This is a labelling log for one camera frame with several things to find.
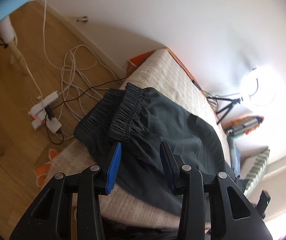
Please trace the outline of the small black tripod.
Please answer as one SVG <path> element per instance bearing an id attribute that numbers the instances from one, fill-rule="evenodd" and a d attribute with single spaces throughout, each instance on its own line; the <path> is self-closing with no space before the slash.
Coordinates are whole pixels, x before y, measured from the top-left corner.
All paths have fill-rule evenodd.
<path id="1" fill-rule="evenodd" d="M 236 98 L 236 99 L 230 99 L 230 98 L 223 98 L 218 96 L 207 96 L 206 97 L 208 102 L 216 103 L 216 105 L 219 105 L 219 101 L 221 102 L 227 102 L 227 104 L 221 108 L 218 108 L 215 111 L 216 116 L 218 117 L 218 120 L 216 121 L 216 124 L 220 124 L 221 121 L 232 111 L 234 106 L 240 104 L 243 102 L 243 98 Z"/>

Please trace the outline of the folded silver tripod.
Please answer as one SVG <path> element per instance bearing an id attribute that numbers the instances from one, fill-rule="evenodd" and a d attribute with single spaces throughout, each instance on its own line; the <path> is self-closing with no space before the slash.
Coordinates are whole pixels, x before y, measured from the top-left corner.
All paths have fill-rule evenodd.
<path id="1" fill-rule="evenodd" d="M 242 122 L 231 122 L 230 125 L 225 129 L 225 133 L 229 137 L 237 137 L 251 132 L 259 126 L 257 120 L 248 120 Z"/>

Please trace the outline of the green leaf pattern pillow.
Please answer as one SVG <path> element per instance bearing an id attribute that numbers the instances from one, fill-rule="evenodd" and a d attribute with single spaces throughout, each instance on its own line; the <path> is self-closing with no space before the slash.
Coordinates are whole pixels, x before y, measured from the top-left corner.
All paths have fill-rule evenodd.
<path id="1" fill-rule="evenodd" d="M 247 158 L 241 168 L 240 179 L 247 180 L 244 195 L 249 196 L 263 179 L 268 165 L 270 149 L 266 148 L 262 152 Z"/>

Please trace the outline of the orange patterned scarf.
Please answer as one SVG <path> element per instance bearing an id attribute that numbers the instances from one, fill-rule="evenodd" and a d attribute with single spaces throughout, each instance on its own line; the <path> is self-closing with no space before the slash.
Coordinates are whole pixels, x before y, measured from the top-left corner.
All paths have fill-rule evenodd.
<path id="1" fill-rule="evenodd" d="M 233 121 L 231 121 L 231 122 L 242 122 L 242 121 L 248 121 L 248 120 L 257 120 L 258 122 L 259 122 L 259 126 L 260 126 L 260 124 L 264 121 L 264 117 L 263 116 L 259 116 L 259 115 L 250 115 L 250 116 L 245 116 L 245 117 L 242 117 L 242 118 L 238 118 L 238 119 L 236 119 L 236 120 L 233 120 Z M 231 122 L 230 123 L 228 123 L 225 127 L 224 127 L 224 131 L 225 131 L 225 129 L 228 127 L 228 125 L 230 125 L 231 124 Z"/>

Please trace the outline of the dark green pants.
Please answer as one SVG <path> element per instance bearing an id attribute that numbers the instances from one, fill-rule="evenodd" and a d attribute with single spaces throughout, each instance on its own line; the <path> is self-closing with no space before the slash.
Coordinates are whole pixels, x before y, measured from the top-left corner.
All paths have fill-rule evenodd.
<path id="1" fill-rule="evenodd" d="M 237 178 L 227 164 L 213 127 L 189 113 L 154 88 L 128 83 L 110 89 L 79 122 L 74 136 L 95 161 L 104 159 L 115 142 L 122 146 L 117 184 L 143 202 L 180 215 L 181 196 L 167 187 L 160 159 L 160 144 L 202 173 L 226 172 L 241 191 L 247 181 Z"/>

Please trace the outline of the white power strip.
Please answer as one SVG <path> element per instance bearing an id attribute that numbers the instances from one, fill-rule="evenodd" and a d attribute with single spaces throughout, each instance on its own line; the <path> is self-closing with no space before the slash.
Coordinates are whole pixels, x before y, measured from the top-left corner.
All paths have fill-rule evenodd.
<path id="1" fill-rule="evenodd" d="M 33 118 L 31 125 L 34 130 L 46 125 L 55 134 L 61 129 L 61 123 L 51 112 L 51 107 L 58 98 L 58 92 L 54 91 L 30 109 L 28 114 Z"/>

